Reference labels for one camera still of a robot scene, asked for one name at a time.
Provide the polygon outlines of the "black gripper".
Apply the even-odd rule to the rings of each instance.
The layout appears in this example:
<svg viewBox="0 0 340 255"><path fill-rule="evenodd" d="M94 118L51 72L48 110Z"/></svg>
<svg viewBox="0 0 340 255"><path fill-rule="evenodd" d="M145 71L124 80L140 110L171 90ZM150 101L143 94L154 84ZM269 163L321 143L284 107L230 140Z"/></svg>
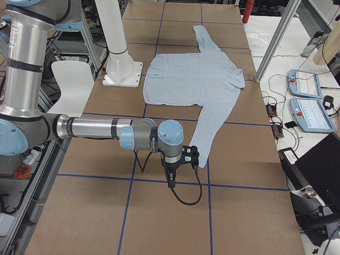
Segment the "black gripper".
<svg viewBox="0 0 340 255"><path fill-rule="evenodd" d="M179 167L178 163L168 163L165 160L163 160L163 168L169 188L175 188L176 170L178 169L178 167Z"/></svg>

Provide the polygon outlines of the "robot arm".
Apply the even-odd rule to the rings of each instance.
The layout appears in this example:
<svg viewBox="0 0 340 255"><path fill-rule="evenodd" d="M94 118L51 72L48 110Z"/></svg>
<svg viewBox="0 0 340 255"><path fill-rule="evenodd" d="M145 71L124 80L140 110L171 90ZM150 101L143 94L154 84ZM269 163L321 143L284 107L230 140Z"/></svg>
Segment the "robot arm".
<svg viewBox="0 0 340 255"><path fill-rule="evenodd" d="M48 33L83 27L80 1L7 1L11 30L6 84L1 103L1 155L11 156L46 141L82 137L118 140L126 150L161 153L168 186L184 164L183 129L168 120L96 119L81 116L90 94L90 68L78 61L53 64L62 93L46 113L38 109Z"/></svg>

